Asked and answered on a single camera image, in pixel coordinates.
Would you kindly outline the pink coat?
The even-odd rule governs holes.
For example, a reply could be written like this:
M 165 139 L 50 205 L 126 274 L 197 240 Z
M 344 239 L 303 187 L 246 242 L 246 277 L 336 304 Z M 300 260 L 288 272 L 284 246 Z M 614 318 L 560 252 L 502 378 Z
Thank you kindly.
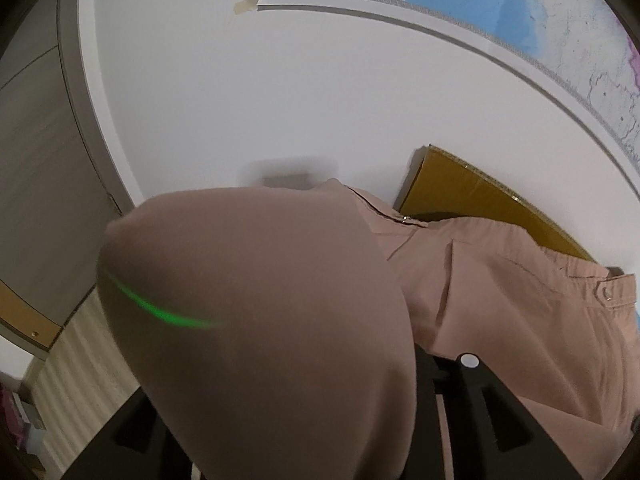
M 475 354 L 579 474 L 639 431 L 636 279 L 484 218 L 403 219 L 329 180 L 211 188 L 112 222 L 98 292 L 209 479 L 396 479 L 416 349 Z

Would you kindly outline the grey wooden door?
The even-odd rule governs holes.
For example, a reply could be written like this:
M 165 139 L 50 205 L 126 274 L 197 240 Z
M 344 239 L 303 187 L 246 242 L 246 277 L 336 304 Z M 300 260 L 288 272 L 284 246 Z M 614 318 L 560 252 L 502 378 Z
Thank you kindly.
M 132 203 L 96 123 L 79 0 L 37 0 L 1 57 L 1 333 L 46 356 Z

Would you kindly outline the colourful wall map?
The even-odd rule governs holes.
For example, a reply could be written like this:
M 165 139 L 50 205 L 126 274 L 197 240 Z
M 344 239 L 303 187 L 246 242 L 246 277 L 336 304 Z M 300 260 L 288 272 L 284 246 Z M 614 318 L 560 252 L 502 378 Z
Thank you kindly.
M 483 55 L 562 106 L 639 185 L 639 49 L 605 0 L 254 1 L 372 18 Z

